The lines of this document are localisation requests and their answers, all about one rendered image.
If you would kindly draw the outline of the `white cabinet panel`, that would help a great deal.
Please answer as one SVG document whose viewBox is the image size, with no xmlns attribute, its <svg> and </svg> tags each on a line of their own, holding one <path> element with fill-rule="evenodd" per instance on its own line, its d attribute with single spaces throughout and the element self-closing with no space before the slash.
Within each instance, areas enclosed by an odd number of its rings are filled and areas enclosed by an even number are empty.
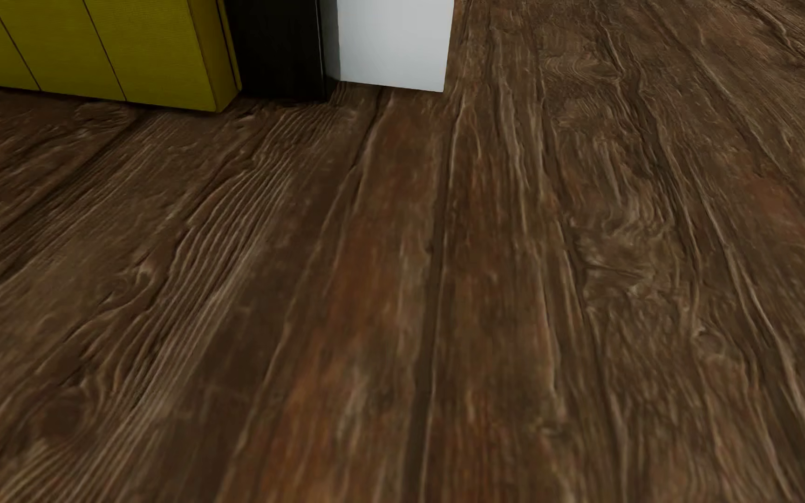
<svg viewBox="0 0 805 503">
<path fill-rule="evenodd" d="M 319 0 L 326 74 L 443 92 L 455 0 Z"/>
</svg>

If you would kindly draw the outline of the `yellow cabinet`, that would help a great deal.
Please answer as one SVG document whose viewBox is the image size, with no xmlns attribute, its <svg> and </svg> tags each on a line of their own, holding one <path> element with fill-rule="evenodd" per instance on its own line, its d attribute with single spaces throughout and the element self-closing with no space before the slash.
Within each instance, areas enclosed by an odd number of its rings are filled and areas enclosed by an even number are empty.
<svg viewBox="0 0 805 503">
<path fill-rule="evenodd" d="M 0 0 L 0 87 L 220 112 L 241 90 L 225 0 Z"/>
</svg>

